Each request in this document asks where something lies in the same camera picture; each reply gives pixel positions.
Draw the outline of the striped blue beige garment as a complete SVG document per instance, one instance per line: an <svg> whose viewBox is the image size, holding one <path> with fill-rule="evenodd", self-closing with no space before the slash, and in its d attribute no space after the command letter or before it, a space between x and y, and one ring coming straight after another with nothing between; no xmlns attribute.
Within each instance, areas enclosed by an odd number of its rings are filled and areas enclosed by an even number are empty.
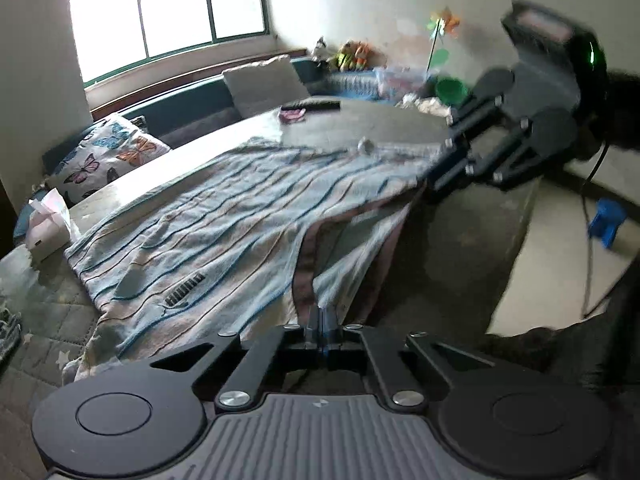
<svg viewBox="0 0 640 480"><path fill-rule="evenodd" d="M65 253L99 317L64 382L316 309L367 320L441 157L435 144L255 138L119 207Z"/></svg>

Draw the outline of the white crumpled cloth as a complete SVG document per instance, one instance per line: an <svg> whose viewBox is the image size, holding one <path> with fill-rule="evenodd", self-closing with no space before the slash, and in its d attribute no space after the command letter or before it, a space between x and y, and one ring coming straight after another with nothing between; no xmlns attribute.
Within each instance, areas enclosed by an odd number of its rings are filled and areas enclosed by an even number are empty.
<svg viewBox="0 0 640 480"><path fill-rule="evenodd" d="M421 98L416 93L407 93L396 104L396 107L403 110L417 110L422 114L450 120L452 117L451 107L445 105L437 96Z"/></svg>

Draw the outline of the clear plastic storage box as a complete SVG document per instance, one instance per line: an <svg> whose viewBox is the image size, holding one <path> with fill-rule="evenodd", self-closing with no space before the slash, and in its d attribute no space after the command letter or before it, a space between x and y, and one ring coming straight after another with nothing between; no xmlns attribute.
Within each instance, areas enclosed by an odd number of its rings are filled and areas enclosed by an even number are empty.
<svg viewBox="0 0 640 480"><path fill-rule="evenodd" d="M375 67L378 95L386 101L398 102L408 93L419 93L430 78L425 68Z"/></svg>

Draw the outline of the blue plastic stool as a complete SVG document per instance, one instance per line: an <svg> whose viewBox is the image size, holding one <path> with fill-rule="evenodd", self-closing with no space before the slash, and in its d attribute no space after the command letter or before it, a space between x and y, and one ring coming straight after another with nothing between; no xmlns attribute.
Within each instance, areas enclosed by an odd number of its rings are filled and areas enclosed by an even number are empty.
<svg viewBox="0 0 640 480"><path fill-rule="evenodd" d="M617 231L628 218L624 207L615 200L601 198L597 201L596 214L588 226L588 235L601 241L606 249L611 249Z"/></svg>

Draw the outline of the orange plush toy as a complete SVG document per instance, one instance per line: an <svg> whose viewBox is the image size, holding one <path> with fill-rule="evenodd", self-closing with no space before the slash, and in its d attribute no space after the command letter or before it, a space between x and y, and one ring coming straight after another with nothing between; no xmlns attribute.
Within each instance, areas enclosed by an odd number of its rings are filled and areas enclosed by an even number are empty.
<svg viewBox="0 0 640 480"><path fill-rule="evenodd" d="M357 72L363 72L369 68L369 58L371 54L371 47L364 42L360 42L355 49L354 53L354 70Z"/></svg>

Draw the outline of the yellow green plush toy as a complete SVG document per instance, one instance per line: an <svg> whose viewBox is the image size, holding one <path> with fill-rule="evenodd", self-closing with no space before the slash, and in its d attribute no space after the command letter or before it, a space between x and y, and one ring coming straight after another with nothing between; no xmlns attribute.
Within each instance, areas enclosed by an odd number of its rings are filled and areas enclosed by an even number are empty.
<svg viewBox="0 0 640 480"><path fill-rule="evenodd" d="M346 41L337 51L334 62L340 72L348 72L356 68L356 52L359 48L357 41Z"/></svg>

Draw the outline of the blue patterned gloves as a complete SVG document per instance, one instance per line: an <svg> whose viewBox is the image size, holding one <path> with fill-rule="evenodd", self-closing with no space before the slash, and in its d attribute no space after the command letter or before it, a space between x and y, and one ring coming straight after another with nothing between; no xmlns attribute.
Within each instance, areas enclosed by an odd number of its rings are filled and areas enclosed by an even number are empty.
<svg viewBox="0 0 640 480"><path fill-rule="evenodd" d="M0 311L0 362L3 363L21 340L22 319L6 307Z"/></svg>

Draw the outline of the quilted star table cover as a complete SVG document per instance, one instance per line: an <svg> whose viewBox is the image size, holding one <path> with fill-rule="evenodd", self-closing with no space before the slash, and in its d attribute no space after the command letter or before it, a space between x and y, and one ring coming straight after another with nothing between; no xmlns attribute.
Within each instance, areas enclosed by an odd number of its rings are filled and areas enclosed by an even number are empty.
<svg viewBox="0 0 640 480"><path fill-rule="evenodd" d="M290 145L350 148L375 142L439 143L439 118L355 100L336 112L292 125L268 112L202 136L131 171L72 210L86 230L117 207L254 136ZM474 342L487 330L527 232L536 183L503 193L471 186L438 206L418 210L402 233L376 305L376 324L397 336L409 330ZM40 479L46 473L30 435L38 404L61 382L96 324L90 304L62 254L33 264L17 247L1 263L1 303L22 317L23 336L1 369L1 474Z"/></svg>

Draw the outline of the black white plush toy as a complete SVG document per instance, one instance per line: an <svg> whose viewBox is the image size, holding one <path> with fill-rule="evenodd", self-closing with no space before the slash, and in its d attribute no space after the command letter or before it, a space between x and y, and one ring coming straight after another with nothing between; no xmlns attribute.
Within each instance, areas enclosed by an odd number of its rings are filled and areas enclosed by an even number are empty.
<svg viewBox="0 0 640 480"><path fill-rule="evenodd" d="M323 37L320 37L311 52L312 62L321 66L326 64L332 58L332 53L328 49Z"/></svg>

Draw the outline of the black remote control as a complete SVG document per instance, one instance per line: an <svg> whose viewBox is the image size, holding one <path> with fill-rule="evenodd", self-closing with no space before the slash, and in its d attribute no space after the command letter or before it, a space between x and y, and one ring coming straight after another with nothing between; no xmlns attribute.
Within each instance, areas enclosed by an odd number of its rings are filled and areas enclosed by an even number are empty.
<svg viewBox="0 0 640 480"><path fill-rule="evenodd" d="M280 107L281 112L298 112L304 110L306 113L334 112L341 109L339 100L303 100L284 104Z"/></svg>

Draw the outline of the white tissue box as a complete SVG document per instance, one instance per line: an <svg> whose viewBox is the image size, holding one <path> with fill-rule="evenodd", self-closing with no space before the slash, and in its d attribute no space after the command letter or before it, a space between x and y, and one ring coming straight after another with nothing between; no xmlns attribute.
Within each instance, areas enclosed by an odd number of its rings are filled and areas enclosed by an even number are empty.
<svg viewBox="0 0 640 480"><path fill-rule="evenodd" d="M76 223L70 218L63 196L56 188L41 200L28 202L32 212L28 219L25 245L34 263L42 263L50 255L80 237Z"/></svg>

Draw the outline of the grey plain cushion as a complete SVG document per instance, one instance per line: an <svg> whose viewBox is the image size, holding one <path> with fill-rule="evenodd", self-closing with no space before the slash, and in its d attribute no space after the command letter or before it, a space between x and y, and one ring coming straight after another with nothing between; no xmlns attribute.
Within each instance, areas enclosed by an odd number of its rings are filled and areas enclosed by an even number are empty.
<svg viewBox="0 0 640 480"><path fill-rule="evenodd" d="M310 97L286 54L229 68L222 79L243 119Z"/></svg>

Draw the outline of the butterfly print pillow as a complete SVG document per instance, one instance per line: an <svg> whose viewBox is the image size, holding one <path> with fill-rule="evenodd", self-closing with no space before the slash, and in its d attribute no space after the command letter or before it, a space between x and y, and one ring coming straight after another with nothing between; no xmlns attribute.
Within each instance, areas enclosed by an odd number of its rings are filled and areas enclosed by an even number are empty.
<svg viewBox="0 0 640 480"><path fill-rule="evenodd" d="M67 205L79 204L108 184L171 151L131 120L111 114L92 126L47 177Z"/></svg>

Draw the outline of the blue sofa bench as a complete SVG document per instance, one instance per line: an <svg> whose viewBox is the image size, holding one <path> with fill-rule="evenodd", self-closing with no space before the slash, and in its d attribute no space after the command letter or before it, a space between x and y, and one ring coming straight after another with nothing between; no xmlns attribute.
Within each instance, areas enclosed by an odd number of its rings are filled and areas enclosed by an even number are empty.
<svg viewBox="0 0 640 480"><path fill-rule="evenodd" d="M381 99L375 73L370 70L330 73L309 58L294 58L292 66L312 96ZM242 119L220 75L163 92L125 107L118 114L171 148L180 148Z"/></svg>

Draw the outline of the window with green frame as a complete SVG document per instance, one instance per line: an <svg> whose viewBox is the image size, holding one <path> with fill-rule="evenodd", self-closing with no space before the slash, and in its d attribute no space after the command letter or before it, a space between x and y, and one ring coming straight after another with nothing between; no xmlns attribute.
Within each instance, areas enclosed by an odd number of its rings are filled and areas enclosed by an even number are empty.
<svg viewBox="0 0 640 480"><path fill-rule="evenodd" d="M70 0L70 17L84 84L270 31L266 0Z"/></svg>

